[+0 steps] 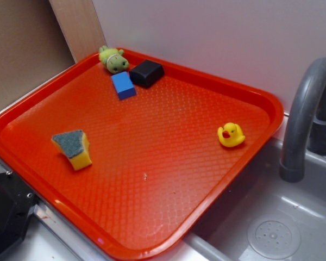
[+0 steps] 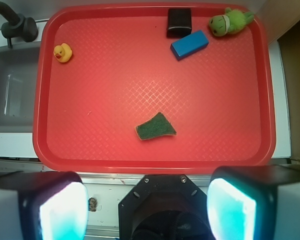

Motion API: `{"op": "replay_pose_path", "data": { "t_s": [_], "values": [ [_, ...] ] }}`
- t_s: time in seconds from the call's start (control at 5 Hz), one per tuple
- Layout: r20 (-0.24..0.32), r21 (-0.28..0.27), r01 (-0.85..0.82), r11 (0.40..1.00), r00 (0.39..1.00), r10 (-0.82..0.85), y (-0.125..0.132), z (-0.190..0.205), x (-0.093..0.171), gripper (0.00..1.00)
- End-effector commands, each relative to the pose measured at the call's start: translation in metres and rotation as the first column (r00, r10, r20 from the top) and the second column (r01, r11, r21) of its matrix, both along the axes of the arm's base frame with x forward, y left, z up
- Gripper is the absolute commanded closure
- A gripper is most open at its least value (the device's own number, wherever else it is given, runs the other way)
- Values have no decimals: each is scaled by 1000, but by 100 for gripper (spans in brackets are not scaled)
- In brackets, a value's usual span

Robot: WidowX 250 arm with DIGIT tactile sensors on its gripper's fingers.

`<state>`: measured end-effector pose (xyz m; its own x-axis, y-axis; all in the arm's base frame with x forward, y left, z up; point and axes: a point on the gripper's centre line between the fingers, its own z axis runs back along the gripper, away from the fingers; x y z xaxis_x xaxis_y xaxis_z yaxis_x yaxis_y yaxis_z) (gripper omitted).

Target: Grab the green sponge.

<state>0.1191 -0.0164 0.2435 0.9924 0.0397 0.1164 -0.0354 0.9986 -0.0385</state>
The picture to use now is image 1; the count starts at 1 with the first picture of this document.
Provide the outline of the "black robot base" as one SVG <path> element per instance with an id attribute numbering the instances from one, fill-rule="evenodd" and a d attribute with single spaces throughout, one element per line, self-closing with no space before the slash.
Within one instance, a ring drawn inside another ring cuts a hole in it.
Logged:
<path id="1" fill-rule="evenodd" d="M 24 241 L 36 202 L 35 192 L 17 173 L 0 173 L 0 257 Z"/>

